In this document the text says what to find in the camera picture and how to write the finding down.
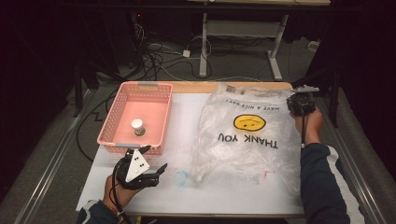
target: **person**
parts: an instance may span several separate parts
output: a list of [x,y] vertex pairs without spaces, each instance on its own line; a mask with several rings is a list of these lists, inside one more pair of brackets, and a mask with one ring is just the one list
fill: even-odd
[[[294,117],[303,132],[303,117]],[[308,115],[301,149],[301,199],[306,223],[364,223],[359,204],[350,192],[338,153],[321,144],[323,117],[319,109]]]
[[[334,148],[320,143],[319,133],[323,117],[316,109],[308,117],[295,117],[296,129],[303,132],[304,146],[301,149],[301,199],[306,223],[364,223],[359,204],[343,178],[343,170]],[[78,223],[119,223],[117,209],[111,190],[110,175],[106,180],[102,201],[89,201],[78,214]],[[139,192],[117,185],[117,195],[123,208]]]

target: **white plastic bag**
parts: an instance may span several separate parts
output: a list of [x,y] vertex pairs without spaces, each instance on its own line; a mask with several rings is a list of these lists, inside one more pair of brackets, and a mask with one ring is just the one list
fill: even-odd
[[290,90],[219,83],[202,111],[192,149],[191,177],[200,182],[218,165],[248,179],[282,175],[300,191],[300,137],[286,99]]

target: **basket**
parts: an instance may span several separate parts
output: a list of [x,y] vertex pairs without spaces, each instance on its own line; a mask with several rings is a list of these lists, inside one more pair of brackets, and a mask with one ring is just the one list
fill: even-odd
[[[163,139],[172,103],[172,85],[155,82],[123,82],[97,138],[109,152],[151,145],[147,155],[163,154]],[[138,136],[131,122],[142,119],[146,132]]]

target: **black sleeve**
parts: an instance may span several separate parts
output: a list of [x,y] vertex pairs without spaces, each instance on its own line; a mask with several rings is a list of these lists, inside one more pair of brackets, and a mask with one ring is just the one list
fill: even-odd
[[119,220],[102,202],[89,201],[79,211],[77,224],[117,224]]
[[301,198],[307,223],[364,223],[334,148],[310,144],[302,148],[300,164]]

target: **wire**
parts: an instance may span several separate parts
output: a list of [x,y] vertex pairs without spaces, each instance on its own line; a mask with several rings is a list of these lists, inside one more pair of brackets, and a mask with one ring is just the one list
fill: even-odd
[[248,79],[248,80],[254,80],[258,82],[262,82],[261,80],[258,80],[254,77],[223,77],[223,78],[218,78],[218,79],[213,79],[213,80],[208,80],[208,81],[222,81],[222,80],[227,80],[227,79],[233,79],[233,78],[243,78],[243,79]]
[[82,125],[85,123],[85,121],[87,120],[87,118],[92,114],[93,111],[95,111],[97,108],[99,108],[99,106],[101,106],[102,104],[106,103],[106,112],[108,113],[108,108],[107,108],[107,104],[108,101],[113,99],[115,96],[113,96],[114,92],[117,91],[118,89],[114,90],[113,92],[110,93],[110,95],[107,97],[107,99],[105,99],[104,101],[102,101],[101,103],[99,103],[99,105],[97,105],[93,110],[91,110],[87,116],[85,116],[85,118],[82,120],[82,122],[78,125],[77,128],[77,132],[76,132],[76,142],[77,142],[77,146],[78,146],[78,150],[81,152],[81,154],[90,162],[93,162],[93,159],[87,155],[87,153],[85,153],[85,151],[82,149],[82,146],[79,142],[79,131],[81,130]]
[[117,170],[119,169],[120,165],[125,161],[125,157],[121,158],[117,164],[114,166],[113,169],[113,175],[111,176],[111,185],[113,188],[113,198],[114,198],[114,205],[116,205],[117,210],[119,210],[118,215],[122,215],[124,221],[126,221],[128,224],[132,224],[131,220],[126,216],[125,212],[123,211],[120,202],[119,202],[119,198],[117,197],[117,189],[116,189],[116,174],[117,174]]
[[191,40],[190,44],[187,45],[186,49],[189,49],[189,47],[190,47],[190,45],[192,44],[192,42],[193,42],[194,40],[196,40],[196,39],[199,39],[199,38],[203,39],[204,41],[206,41],[207,44],[209,44],[209,52],[206,54],[206,57],[207,57],[207,56],[209,56],[210,53],[212,52],[212,45],[210,44],[209,40],[207,40],[206,38],[203,38],[201,35],[198,35],[198,36],[196,36],[195,38],[193,38],[193,39]]
[[166,49],[171,49],[171,50],[172,50],[171,53],[181,55],[181,53],[179,53],[177,50],[172,49],[172,48],[170,48],[170,47],[167,47],[167,46],[165,46],[165,45],[163,45],[163,44],[161,44],[161,45],[160,45],[160,44],[148,44],[148,45],[149,45],[149,46],[150,46],[150,45],[161,46],[159,49],[156,49],[156,50],[154,50],[154,51],[159,51],[159,50],[162,49],[162,48],[166,48]]
[[111,194],[113,193],[113,189],[118,186],[120,183],[116,184],[115,186],[111,186],[110,191],[108,192],[108,198],[110,199],[110,201],[114,204],[116,204],[116,202],[111,198]]
[[302,7],[305,7],[303,4],[297,2],[296,0],[293,0],[293,1],[294,1],[295,3],[297,3],[298,5],[300,5],[300,6],[302,6]]
[[260,77],[260,71],[262,71],[262,70],[264,70],[264,68],[266,68],[266,67],[268,67],[268,65],[270,65],[271,64],[271,61],[272,61],[273,59],[272,58],[269,58],[269,63],[267,63],[265,66],[263,66],[261,69],[259,69],[259,71],[257,71],[257,78],[259,78]]
[[140,46],[143,43],[143,39],[145,38],[145,29],[143,29],[143,27],[137,23],[134,24],[135,26],[139,27],[139,31],[137,33],[137,39],[139,39],[140,34],[142,34],[142,37],[140,38],[140,44],[138,45],[138,48],[140,48]]
[[[218,57],[223,57],[223,56],[226,56],[228,54],[231,54],[235,49],[245,49],[245,48],[249,48],[249,47],[257,47],[257,46],[260,45],[260,43],[263,40],[266,39],[266,38],[260,38],[260,37],[259,38],[254,38],[253,42],[245,44],[243,42],[251,41],[252,39],[251,38],[250,39],[245,39],[245,38],[243,38],[243,39],[241,39],[241,38],[231,39],[229,36],[225,36],[225,38],[221,38],[221,37],[214,36],[214,35],[209,35],[208,37],[213,38],[212,40],[210,40],[211,46],[212,46],[211,55],[218,56]],[[214,44],[214,40],[227,41],[229,46],[227,46],[227,45],[216,45],[216,44]],[[227,47],[230,48],[230,49],[226,53],[223,53],[223,54],[214,54],[213,53],[213,51],[214,51],[213,49],[215,49],[215,48],[227,48]]]
[[301,109],[301,116],[303,117],[303,124],[302,124],[302,129],[301,129],[301,147],[305,147],[305,135],[306,135],[306,127],[308,126],[308,119],[309,119],[309,114],[305,115],[303,107],[300,105]]

